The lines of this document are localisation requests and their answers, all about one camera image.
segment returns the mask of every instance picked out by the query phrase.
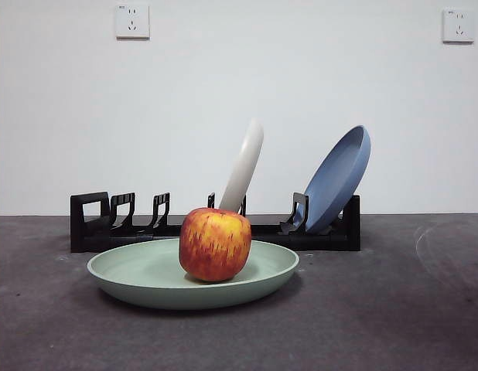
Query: apple skin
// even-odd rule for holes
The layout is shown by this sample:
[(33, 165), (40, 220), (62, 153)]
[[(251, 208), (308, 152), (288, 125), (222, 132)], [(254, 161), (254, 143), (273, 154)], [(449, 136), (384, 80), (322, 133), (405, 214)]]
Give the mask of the apple skin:
[(232, 211), (203, 207), (191, 211), (184, 219), (179, 262), (194, 277), (218, 282), (241, 271), (250, 248), (249, 220)]

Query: blue plate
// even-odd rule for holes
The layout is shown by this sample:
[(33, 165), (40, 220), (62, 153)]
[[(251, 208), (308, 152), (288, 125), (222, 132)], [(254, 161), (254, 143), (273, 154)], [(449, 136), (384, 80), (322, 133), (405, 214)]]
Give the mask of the blue plate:
[[(356, 126), (339, 140), (316, 170), (306, 188), (309, 197), (307, 233), (320, 233), (338, 217), (360, 184), (370, 158), (370, 135)], [(304, 208), (298, 205), (294, 224), (299, 225)]]

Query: green plate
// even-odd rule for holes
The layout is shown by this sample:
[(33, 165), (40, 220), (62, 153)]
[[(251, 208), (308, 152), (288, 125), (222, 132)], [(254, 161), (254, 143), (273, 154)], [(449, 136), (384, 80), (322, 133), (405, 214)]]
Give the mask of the green plate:
[(193, 279), (180, 266), (179, 239), (134, 243), (93, 257), (87, 269), (109, 295), (149, 308), (205, 309), (261, 298), (280, 288), (299, 257), (273, 243), (251, 242), (248, 261), (229, 281)]

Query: wall outlet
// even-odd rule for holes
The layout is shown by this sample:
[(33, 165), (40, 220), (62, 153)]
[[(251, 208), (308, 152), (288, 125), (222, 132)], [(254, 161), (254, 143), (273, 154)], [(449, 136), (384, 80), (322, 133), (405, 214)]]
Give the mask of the wall outlet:
[(118, 39), (149, 39), (149, 6), (117, 5), (115, 36)]
[(442, 12), (442, 41), (444, 43), (473, 43), (473, 13), (460, 9), (444, 9)]

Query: plate rim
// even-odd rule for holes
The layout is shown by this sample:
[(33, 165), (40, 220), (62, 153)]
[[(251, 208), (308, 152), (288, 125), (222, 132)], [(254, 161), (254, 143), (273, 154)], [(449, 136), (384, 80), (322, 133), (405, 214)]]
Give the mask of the plate rim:
[(87, 269), (88, 269), (88, 271), (90, 272), (91, 275), (93, 275), (94, 277), (96, 277), (99, 280), (109, 282), (111, 284), (120, 284), (120, 285), (130, 287), (130, 288), (144, 288), (144, 289), (157, 289), (157, 290), (189, 290), (189, 289), (190, 290), (199, 290), (199, 289), (201, 289), (201, 290), (206, 290), (206, 289), (211, 290), (211, 289), (214, 289), (214, 288), (226, 288), (226, 287), (230, 287), (230, 286), (242, 286), (242, 285), (246, 285), (246, 284), (253, 284), (253, 283), (257, 283), (257, 282), (270, 280), (270, 279), (275, 278), (275, 277), (280, 277), (283, 274), (288, 273), (289, 271), (293, 271), (299, 264), (299, 255), (295, 251), (293, 251), (293, 250), (291, 250), (287, 247), (283, 247), (281, 245), (278, 245), (276, 243), (269, 243), (269, 242), (265, 242), (265, 241), (252, 240), (251, 241), (252, 243), (253, 242), (264, 243), (264, 244), (267, 244), (267, 245), (272, 245), (275, 248), (280, 248), (281, 250), (286, 250), (286, 252), (288, 252), (289, 254), (291, 254), (294, 257), (294, 263), (291, 264), (286, 269), (283, 269), (282, 271), (276, 272), (275, 274), (268, 275), (267, 277), (249, 279), (249, 280), (238, 281), (238, 282), (222, 282), (222, 283), (216, 283), (216, 284), (212, 282), (212, 283), (209, 283), (209, 284), (202, 284), (202, 285), (197, 285), (197, 286), (187, 286), (187, 287), (182, 287), (182, 286), (148, 286), (148, 285), (141, 285), (141, 284), (128, 284), (127, 282), (120, 282), (120, 281), (114, 281), (114, 280), (108, 279), (103, 274), (99, 274), (98, 272), (96, 272), (93, 269), (93, 262), (95, 262), (96, 259), (98, 259), (102, 255), (113, 253), (113, 251), (115, 251), (115, 250), (124, 249), (124, 248), (131, 247), (131, 246), (134, 246), (134, 245), (143, 245), (143, 244), (155, 243), (155, 242), (158, 243), (160, 241), (179, 241), (179, 238), (177, 237), (177, 238), (169, 238), (169, 239), (164, 239), (164, 240), (144, 241), (144, 242), (130, 243), (128, 245), (124, 245), (124, 246), (120, 246), (120, 247), (115, 247), (113, 249), (104, 251), (104, 252), (99, 253), (99, 254), (95, 255), (94, 257), (92, 257), (87, 262)]

